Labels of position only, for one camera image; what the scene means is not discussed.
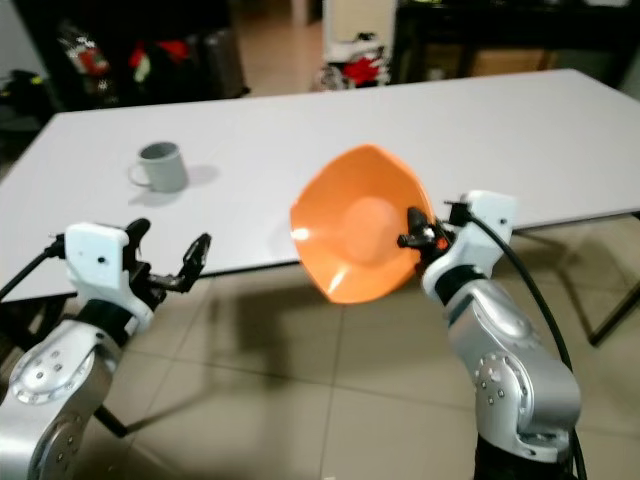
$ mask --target mug handle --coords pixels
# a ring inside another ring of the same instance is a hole
[[[150,186],[151,186],[151,182],[143,183],[143,182],[139,182],[138,180],[136,180],[136,179],[134,178],[133,170],[134,170],[136,167],[140,167],[140,166],[141,166],[141,165],[140,165],[139,163],[135,163],[135,164],[133,164],[133,165],[129,166],[129,168],[127,169],[127,177],[129,177],[129,181],[130,181],[131,183],[133,183],[134,185],[137,185],[138,187],[145,187],[145,188],[148,188],[148,187],[150,187]]]

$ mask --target mug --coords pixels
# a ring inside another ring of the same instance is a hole
[[[132,170],[142,166],[149,181],[142,183],[133,178]],[[147,145],[138,154],[138,163],[129,169],[129,180],[154,192],[178,192],[187,186],[187,169],[180,148],[175,143],[158,142]]]

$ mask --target tile floor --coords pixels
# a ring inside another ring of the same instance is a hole
[[[321,26],[242,18],[252,95],[309,90]],[[640,314],[600,349],[593,328],[640,278],[640,222],[539,231],[512,242],[571,350],[592,480],[640,470]],[[551,337],[523,284],[496,279]],[[200,281],[128,346],[106,405],[141,427],[89,425],[78,479],[402,480],[472,477],[473,389],[441,309],[416,283],[374,303],[327,303],[299,267]]]

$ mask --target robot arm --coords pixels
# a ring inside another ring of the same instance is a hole
[[[205,264],[202,235],[178,276],[150,274],[135,258],[147,220],[125,230],[77,224],[64,234],[69,277],[83,308],[15,366],[0,406],[3,480],[72,478],[82,435],[102,404],[122,348],[145,329],[167,290],[188,291]]]
[[[471,192],[462,201],[509,241],[514,199]],[[453,232],[428,225],[415,210],[409,230],[398,243],[418,248],[429,264],[423,289],[444,305],[449,340],[475,387],[476,478],[500,478],[495,472],[504,468],[513,474],[506,478],[565,478],[580,390],[571,371],[542,346],[531,321],[488,279],[501,250],[473,223],[453,241]]]

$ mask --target orange bowl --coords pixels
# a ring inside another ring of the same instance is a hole
[[[300,261],[335,303],[374,300],[405,283],[420,260],[397,246],[407,209],[435,214],[415,174],[375,145],[329,163],[291,207],[291,236]]]

